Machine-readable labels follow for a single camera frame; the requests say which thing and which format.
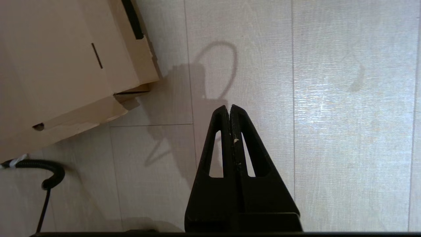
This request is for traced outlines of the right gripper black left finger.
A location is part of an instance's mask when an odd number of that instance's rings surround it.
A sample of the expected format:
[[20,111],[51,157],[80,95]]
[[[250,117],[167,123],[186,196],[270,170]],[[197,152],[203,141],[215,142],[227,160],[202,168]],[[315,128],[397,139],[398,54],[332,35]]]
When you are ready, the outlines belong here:
[[[223,177],[211,177],[210,167],[217,132],[221,133]],[[233,138],[226,106],[211,116],[202,155],[185,211],[186,232],[224,232],[232,228],[231,220],[239,213],[237,175],[233,159]]]

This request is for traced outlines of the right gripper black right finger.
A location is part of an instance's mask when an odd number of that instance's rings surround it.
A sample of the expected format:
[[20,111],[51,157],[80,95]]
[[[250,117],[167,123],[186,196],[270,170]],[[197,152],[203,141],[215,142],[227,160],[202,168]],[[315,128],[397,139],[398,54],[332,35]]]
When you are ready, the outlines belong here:
[[238,211],[238,232],[301,232],[300,212],[247,112],[230,110]]

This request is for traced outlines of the cardboard shoe box with lid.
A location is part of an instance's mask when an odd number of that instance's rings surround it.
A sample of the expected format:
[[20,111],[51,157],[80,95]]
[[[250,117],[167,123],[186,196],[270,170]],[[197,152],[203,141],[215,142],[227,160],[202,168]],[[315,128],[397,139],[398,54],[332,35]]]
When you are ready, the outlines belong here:
[[0,0],[0,162],[121,117],[160,79],[135,0]]

